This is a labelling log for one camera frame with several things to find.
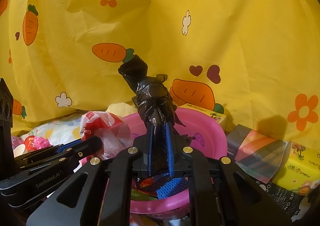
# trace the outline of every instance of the crumpled black bag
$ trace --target crumpled black bag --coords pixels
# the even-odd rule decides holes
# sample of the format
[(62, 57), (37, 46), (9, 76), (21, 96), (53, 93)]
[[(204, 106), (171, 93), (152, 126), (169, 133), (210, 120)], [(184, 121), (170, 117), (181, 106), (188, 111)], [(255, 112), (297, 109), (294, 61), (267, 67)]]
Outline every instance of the crumpled black bag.
[(164, 124), (170, 122), (172, 126), (175, 123), (183, 125), (175, 113), (177, 107), (173, 105), (170, 93), (163, 85), (168, 76), (147, 76), (148, 65), (137, 55), (122, 64), (118, 71), (136, 94), (132, 101), (146, 127), (149, 123), (155, 126), (151, 154), (152, 174), (165, 173), (168, 166)]

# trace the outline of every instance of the triangular cutout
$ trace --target triangular cutout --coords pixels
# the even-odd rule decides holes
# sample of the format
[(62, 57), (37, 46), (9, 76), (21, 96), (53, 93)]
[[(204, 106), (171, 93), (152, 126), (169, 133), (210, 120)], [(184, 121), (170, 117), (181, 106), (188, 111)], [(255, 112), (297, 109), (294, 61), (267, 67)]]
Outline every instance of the triangular cutout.
[(261, 200), (261, 195), (239, 173), (233, 173), (233, 177), (245, 204), (250, 206)]
[(57, 202), (64, 204), (70, 208), (75, 208), (87, 178), (87, 173), (81, 174), (72, 184), (69, 185), (68, 188), (66, 188), (57, 197)]

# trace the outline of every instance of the red and white plastic bag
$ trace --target red and white plastic bag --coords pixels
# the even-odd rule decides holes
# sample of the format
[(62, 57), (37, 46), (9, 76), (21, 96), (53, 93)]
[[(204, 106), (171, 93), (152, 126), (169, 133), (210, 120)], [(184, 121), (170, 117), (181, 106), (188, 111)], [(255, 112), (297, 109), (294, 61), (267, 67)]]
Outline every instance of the red and white plastic bag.
[(101, 138), (103, 148), (93, 156), (102, 160), (115, 157), (133, 144), (128, 124), (121, 117), (103, 111), (89, 111), (81, 117), (80, 135), (82, 141), (92, 136)]

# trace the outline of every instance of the white cup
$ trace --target white cup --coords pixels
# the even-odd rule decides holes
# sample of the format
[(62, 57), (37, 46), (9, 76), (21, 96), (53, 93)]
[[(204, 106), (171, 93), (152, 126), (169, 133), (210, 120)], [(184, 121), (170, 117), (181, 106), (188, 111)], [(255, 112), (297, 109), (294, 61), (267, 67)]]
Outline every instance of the white cup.
[(28, 150), (26, 149), (25, 144), (20, 144), (14, 149), (13, 155), (14, 155), (14, 157), (17, 157), (17, 156), (23, 155), (27, 152), (28, 152)]

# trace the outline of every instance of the yellow tissue package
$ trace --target yellow tissue package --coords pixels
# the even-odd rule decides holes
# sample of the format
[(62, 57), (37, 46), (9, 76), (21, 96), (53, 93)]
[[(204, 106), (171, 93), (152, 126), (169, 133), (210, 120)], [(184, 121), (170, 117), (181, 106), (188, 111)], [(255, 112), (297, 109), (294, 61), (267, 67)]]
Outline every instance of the yellow tissue package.
[(307, 196), (320, 184), (320, 153), (292, 143), (286, 164), (272, 182), (294, 193)]
[(225, 129), (226, 129), (227, 116), (224, 114), (220, 114), (220, 113), (214, 112), (212, 110), (207, 110), (204, 108), (199, 108), (195, 105), (191, 105), (188, 103), (180, 106), (180, 108), (189, 108), (189, 109), (198, 110), (198, 111), (208, 115), (209, 117), (212, 117), (214, 120), (216, 120), (218, 122), (218, 124), (222, 127), (223, 131), (225, 131)]

